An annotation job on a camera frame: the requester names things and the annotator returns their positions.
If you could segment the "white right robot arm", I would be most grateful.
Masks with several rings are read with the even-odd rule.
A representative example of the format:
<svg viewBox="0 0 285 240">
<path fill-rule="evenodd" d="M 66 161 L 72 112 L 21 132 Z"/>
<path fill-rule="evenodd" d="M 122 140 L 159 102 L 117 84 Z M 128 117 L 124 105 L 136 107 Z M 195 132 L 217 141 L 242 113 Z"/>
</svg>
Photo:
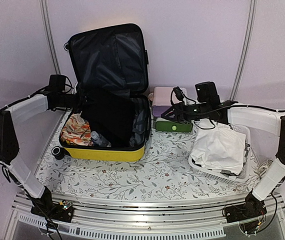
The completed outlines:
<svg viewBox="0 0 285 240">
<path fill-rule="evenodd" d="M 241 206 L 241 214 L 252 218 L 260 211 L 263 201 L 285 179 L 285 109 L 273 109 L 265 106 L 239 103 L 234 100 L 221 101 L 216 85 L 212 81 L 195 85 L 197 99 L 185 103 L 186 95 L 176 86 L 169 97 L 169 108 L 161 117 L 173 122 L 191 122 L 209 119 L 226 125 L 245 126 L 257 133 L 265 134 L 262 138 L 254 134 L 254 146 L 259 148 L 264 157 L 274 157 L 271 167 L 263 175 L 250 195 L 253 197 Z"/>
</svg>

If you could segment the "white garment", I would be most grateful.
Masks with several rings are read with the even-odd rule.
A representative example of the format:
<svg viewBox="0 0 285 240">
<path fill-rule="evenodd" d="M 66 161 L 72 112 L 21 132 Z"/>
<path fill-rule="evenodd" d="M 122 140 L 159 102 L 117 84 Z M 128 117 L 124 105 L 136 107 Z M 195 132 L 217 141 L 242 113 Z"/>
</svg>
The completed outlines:
<svg viewBox="0 0 285 240">
<path fill-rule="evenodd" d="M 244 165 L 246 138 L 244 133 L 221 124 L 213 129 L 199 129 L 190 157 L 205 169 L 239 175 Z"/>
</svg>

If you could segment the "yellow Pikachu suitcase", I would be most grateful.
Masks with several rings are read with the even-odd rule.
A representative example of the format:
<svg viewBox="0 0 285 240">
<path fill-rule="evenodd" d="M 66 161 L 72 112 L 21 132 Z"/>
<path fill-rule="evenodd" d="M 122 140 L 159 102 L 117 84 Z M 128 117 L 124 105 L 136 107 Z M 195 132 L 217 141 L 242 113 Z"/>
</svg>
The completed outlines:
<svg viewBox="0 0 285 240">
<path fill-rule="evenodd" d="M 125 23 L 77 33 L 68 40 L 67 50 L 76 86 L 81 86 L 84 95 L 102 89 L 124 98 L 145 96 L 149 86 L 149 62 L 143 32 L 138 25 Z M 101 147 L 94 143 L 92 146 L 68 145 L 60 140 L 59 134 L 59 144 L 51 153 L 58 160 L 70 156 L 75 159 L 136 162 L 145 153 L 151 123 L 148 101 L 143 145 L 137 148 Z"/>
</svg>

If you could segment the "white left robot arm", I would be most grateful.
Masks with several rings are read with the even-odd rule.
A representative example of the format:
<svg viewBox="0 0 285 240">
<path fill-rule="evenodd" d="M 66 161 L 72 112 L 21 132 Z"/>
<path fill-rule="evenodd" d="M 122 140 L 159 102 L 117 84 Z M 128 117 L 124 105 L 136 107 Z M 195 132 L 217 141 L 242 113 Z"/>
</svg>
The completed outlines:
<svg viewBox="0 0 285 240">
<path fill-rule="evenodd" d="M 57 206 L 44 197 L 48 190 L 21 157 L 15 127 L 46 111 L 76 108 L 79 101 L 70 79 L 65 75 L 52 74 L 47 86 L 0 108 L 0 165 L 3 174 L 33 199 L 40 199 L 36 206 L 46 217 L 53 217 Z"/>
</svg>

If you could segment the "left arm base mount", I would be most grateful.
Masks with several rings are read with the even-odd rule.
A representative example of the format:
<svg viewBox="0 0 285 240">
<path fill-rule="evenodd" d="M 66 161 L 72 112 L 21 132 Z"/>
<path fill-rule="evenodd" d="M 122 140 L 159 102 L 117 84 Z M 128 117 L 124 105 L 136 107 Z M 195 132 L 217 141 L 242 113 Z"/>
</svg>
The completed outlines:
<svg viewBox="0 0 285 240">
<path fill-rule="evenodd" d="M 45 219 L 56 220 L 64 223 L 71 223 L 74 216 L 75 208 L 71 202 L 63 200 L 59 203 L 54 203 L 53 207 L 49 210 L 40 209 L 37 206 L 33 206 L 30 212 L 33 215 L 44 217 Z"/>
</svg>

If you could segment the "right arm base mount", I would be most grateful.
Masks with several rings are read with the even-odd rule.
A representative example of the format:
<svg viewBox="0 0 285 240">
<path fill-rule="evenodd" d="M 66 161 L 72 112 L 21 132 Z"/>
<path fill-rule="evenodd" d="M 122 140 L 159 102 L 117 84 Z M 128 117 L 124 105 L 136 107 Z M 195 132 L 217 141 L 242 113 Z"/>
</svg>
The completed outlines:
<svg viewBox="0 0 285 240">
<path fill-rule="evenodd" d="M 258 200 L 253 195 L 253 191 L 250 191 L 245 197 L 244 203 L 229 204 L 223 208 L 222 214 L 227 223 L 234 223 L 265 216 L 267 208 L 264 200 Z"/>
</svg>

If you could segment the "white plastic basket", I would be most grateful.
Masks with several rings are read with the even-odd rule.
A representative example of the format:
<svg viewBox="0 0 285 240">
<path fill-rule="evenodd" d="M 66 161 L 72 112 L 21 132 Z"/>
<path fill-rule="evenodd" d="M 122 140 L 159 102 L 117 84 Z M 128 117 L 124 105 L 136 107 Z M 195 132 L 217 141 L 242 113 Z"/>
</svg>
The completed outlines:
<svg viewBox="0 0 285 240">
<path fill-rule="evenodd" d="M 250 147 L 249 128 L 218 123 L 197 130 L 188 163 L 206 178 L 227 184 L 244 183 L 251 167 Z"/>
</svg>

